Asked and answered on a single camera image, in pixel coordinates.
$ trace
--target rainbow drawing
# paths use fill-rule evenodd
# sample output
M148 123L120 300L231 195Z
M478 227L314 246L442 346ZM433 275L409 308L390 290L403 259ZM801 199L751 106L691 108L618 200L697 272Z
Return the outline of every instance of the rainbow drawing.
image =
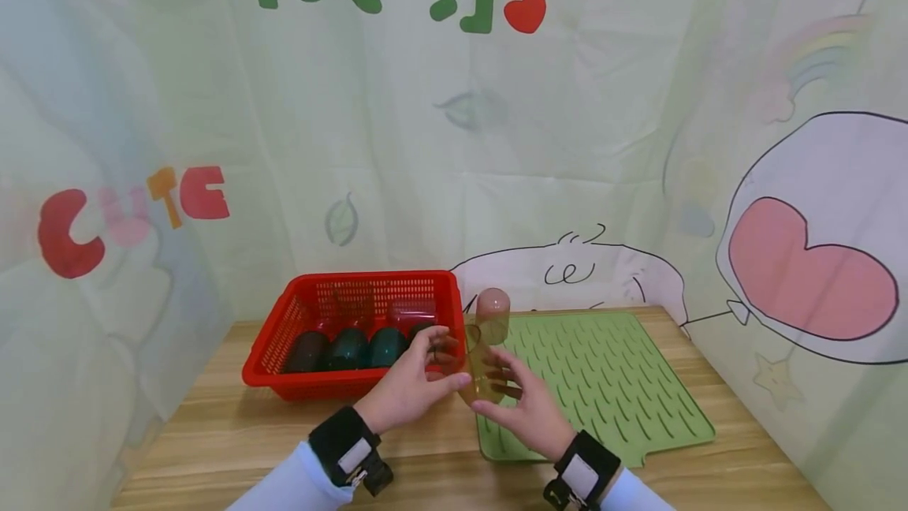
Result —
M774 47L761 87L765 122L789 121L801 89L831 79L846 66L868 20L854 14L813 22Z

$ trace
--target red heart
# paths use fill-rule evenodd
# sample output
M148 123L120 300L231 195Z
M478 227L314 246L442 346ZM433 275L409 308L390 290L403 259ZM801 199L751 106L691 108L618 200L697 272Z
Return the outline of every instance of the red heart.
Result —
M536 32L545 17L545 0L511 1L505 5L505 19L517 32Z
M807 221L781 200L747 208L728 255L754 308L813 336L865 338L898 306L895 279L880 261L841 244L807 247Z

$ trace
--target person's left hand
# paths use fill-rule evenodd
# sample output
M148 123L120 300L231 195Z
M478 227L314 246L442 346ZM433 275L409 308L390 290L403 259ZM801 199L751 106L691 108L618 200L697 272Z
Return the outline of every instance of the person's left hand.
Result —
M456 347L456 340L448 332L447 326L420 331L385 377L353 405L372 433L382 435L418 420L431 405L470 383L472 377L468 373L448 377L426 373L429 365L457 369L455 357L446 353Z

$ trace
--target hand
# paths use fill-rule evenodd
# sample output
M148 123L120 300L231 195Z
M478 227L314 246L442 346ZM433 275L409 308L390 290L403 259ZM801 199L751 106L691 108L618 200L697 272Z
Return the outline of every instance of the hand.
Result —
M444 350L453 351L456 347L456 340L449 337L448 332L446 326L420 331L385 377L353 405L373 433L382 435L418 420L431 405L470 383L472 378L468 373L448 377L426 373L426 365L430 364L456 366L455 357L444 353Z
M557 462L568 451L577 431L561 413L545 381L509 351L491 348L488 362L498 367L489 373L490 379L518 385L494 385L508 397L518 399L518 403L506 408L478 400L471 405L473 411L513 432L528 449Z

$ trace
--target person's right hand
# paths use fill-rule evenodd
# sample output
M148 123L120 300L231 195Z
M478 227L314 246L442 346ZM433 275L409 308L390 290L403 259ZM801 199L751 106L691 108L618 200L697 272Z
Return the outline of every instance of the person's right hand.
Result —
M568 451L577 431L561 413L545 381L505 349L491 348L487 361L497 367L489 374L490 379L516 384L495 387L518 399L518 403L508 408L478 400L471 405L473 411L510 430L528 449L557 462Z

